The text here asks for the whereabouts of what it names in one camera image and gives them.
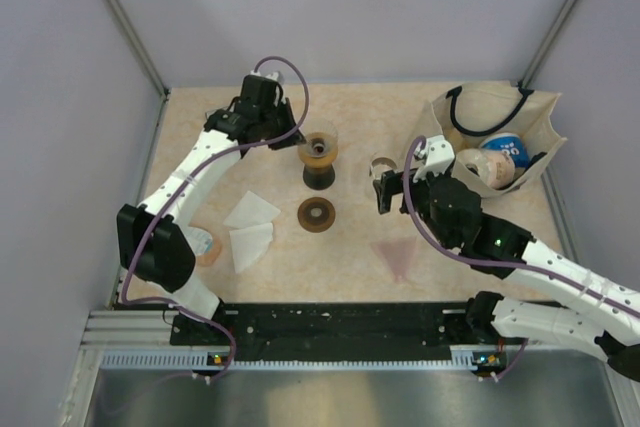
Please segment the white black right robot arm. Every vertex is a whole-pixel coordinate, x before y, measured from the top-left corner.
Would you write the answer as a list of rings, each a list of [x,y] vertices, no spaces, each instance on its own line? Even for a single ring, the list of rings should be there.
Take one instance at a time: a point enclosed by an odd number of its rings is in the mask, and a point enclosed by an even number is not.
[[[401,170],[374,178],[379,213],[388,213],[393,197],[401,195],[401,212],[440,253],[558,303],[549,307],[481,292],[467,304],[469,335],[481,343],[501,337],[563,346],[638,380],[638,292],[578,265],[526,229],[485,213],[480,195],[453,177],[454,161],[443,136],[417,137]]]

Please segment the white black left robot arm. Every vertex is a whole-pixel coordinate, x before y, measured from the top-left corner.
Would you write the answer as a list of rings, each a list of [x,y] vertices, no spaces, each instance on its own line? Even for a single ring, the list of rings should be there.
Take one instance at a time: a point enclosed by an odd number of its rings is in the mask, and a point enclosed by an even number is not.
[[[158,291],[156,301],[195,315],[192,331],[205,343],[226,334],[216,313],[220,299],[196,273],[185,229],[223,175],[253,147],[279,150],[303,143],[278,74],[245,76],[229,106],[208,115],[195,144],[178,167],[139,205],[116,216],[120,263],[128,278]]]

